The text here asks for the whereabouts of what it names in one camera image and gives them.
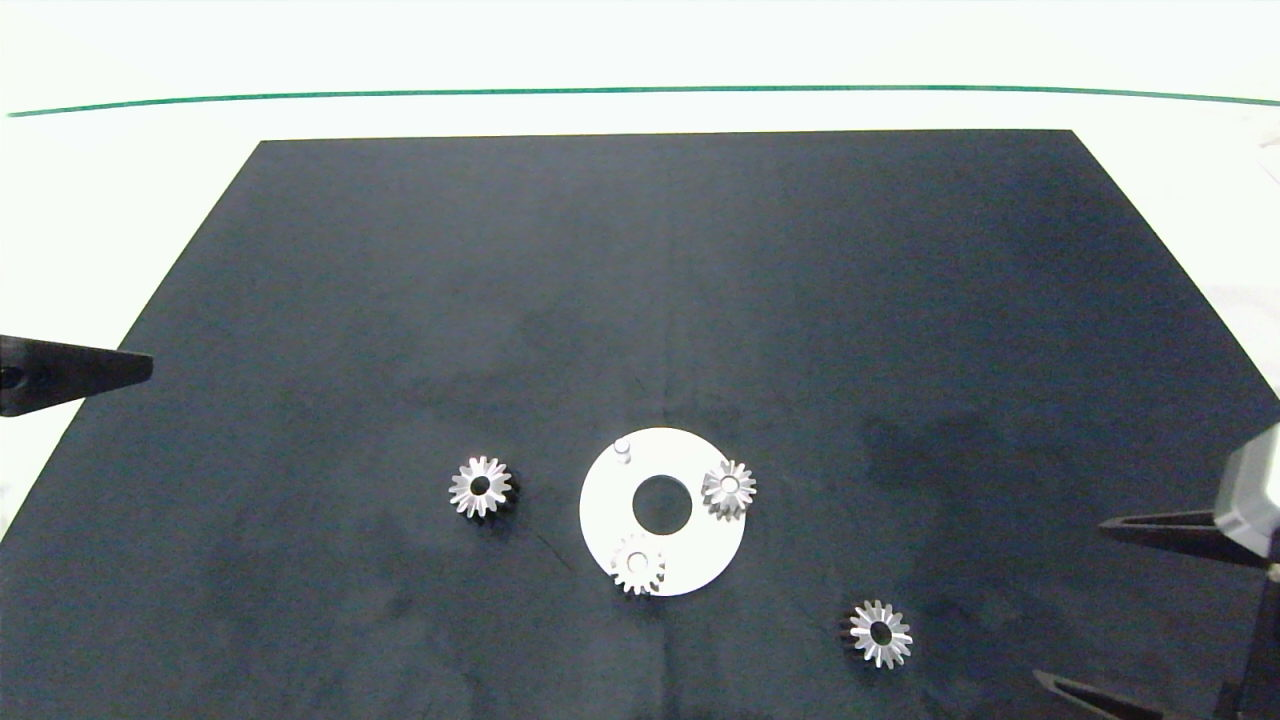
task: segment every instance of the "plate center hole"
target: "plate center hole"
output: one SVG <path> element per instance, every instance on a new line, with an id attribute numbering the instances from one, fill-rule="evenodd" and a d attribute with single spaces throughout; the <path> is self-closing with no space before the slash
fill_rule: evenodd
<path id="1" fill-rule="evenodd" d="M 684 528 L 692 509 L 689 489 L 671 475 L 653 475 L 640 483 L 631 498 L 636 521 L 655 536 L 669 536 Z"/>
<path id="2" fill-rule="evenodd" d="M 893 632 L 884 623 L 872 623 L 872 641 L 876 644 L 888 644 L 893 639 Z"/>

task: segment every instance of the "metal gear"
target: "metal gear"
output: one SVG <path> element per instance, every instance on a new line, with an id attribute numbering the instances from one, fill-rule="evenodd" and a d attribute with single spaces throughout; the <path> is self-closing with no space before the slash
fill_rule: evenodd
<path id="1" fill-rule="evenodd" d="M 892 670 L 895 662 L 902 665 L 904 657 L 911 655 L 906 647 L 913 642 L 908 634 L 911 626 L 902 624 L 902 614 L 893 612 L 892 605 L 882 606 L 878 600 L 868 600 L 854 607 L 845 624 L 849 628 L 844 633 L 845 642 L 860 651 L 863 660 L 874 660 L 877 667 L 884 665 Z"/>
<path id="2" fill-rule="evenodd" d="M 465 512 L 467 518 L 484 519 L 485 512 L 497 512 L 507 503 L 512 489 L 509 479 L 511 473 L 507 473 L 507 466 L 498 462 L 497 457 L 472 457 L 453 475 L 453 487 L 449 488 L 453 497 L 449 502 L 457 505 L 458 512 Z"/>
<path id="3" fill-rule="evenodd" d="M 741 462 L 724 460 L 703 478 L 703 502 L 717 518 L 739 518 L 751 505 L 755 479 Z"/>
<path id="4" fill-rule="evenodd" d="M 613 584 L 622 585 L 625 593 L 654 593 L 667 579 L 667 561 L 650 538 L 630 536 L 622 539 L 613 553 L 609 577 L 613 578 Z"/>

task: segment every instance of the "white background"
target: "white background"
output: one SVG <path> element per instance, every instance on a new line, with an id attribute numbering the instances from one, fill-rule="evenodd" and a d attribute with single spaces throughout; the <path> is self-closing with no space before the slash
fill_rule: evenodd
<path id="1" fill-rule="evenodd" d="M 4 113 L 253 92 L 837 83 L 1277 100 L 1280 4 L 0 4 Z M 5 117 L 0 332 L 116 347 L 260 140 L 868 128 L 1074 129 L 1280 384 L 1280 108 L 1085 95 L 306 99 Z M 0 533 L 78 407 L 0 420 Z"/>

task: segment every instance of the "white disc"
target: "white disc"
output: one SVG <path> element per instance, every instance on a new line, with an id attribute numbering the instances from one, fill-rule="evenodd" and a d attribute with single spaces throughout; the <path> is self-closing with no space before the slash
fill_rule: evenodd
<path id="1" fill-rule="evenodd" d="M 685 594 L 719 577 L 737 553 L 746 527 L 745 512 L 721 519 L 703 505 L 703 478 L 724 460 L 714 445 L 676 428 L 645 428 L 605 447 L 586 473 L 579 502 L 582 538 L 595 564 L 608 573 L 622 539 L 640 534 L 657 544 L 667 564 L 667 575 L 653 594 Z M 667 536 L 644 529 L 631 505 L 640 484 L 654 475 L 680 480 L 692 501 L 689 521 Z"/>

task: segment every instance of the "gear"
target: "gear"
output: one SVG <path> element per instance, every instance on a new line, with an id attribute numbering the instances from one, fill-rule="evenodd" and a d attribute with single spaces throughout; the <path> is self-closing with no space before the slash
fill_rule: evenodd
<path id="1" fill-rule="evenodd" d="M 449 502 L 458 506 L 458 512 L 466 512 L 468 519 L 484 519 L 485 512 L 497 512 L 509 505 L 512 484 L 508 480 L 511 473 L 497 457 L 472 457 L 453 475 Z"/>
<path id="2" fill-rule="evenodd" d="M 622 592 L 649 594 L 658 592 L 658 585 L 667 579 L 667 561 L 662 552 L 645 536 L 623 538 L 622 544 L 609 561 L 609 577 L 622 585 Z"/>
<path id="3" fill-rule="evenodd" d="M 902 624 L 902 614 L 893 612 L 892 605 L 881 605 L 881 601 L 865 601 L 854 607 L 854 614 L 845 618 L 842 633 L 846 643 L 852 650 L 863 653 L 863 660 L 870 662 L 876 660 L 876 666 L 893 669 L 893 664 L 902 665 L 904 657 L 911 655 L 911 635 L 906 634 L 910 625 Z"/>
<path id="4" fill-rule="evenodd" d="M 739 518 L 751 505 L 755 479 L 741 462 L 724 460 L 703 478 L 703 502 L 717 518 Z"/>

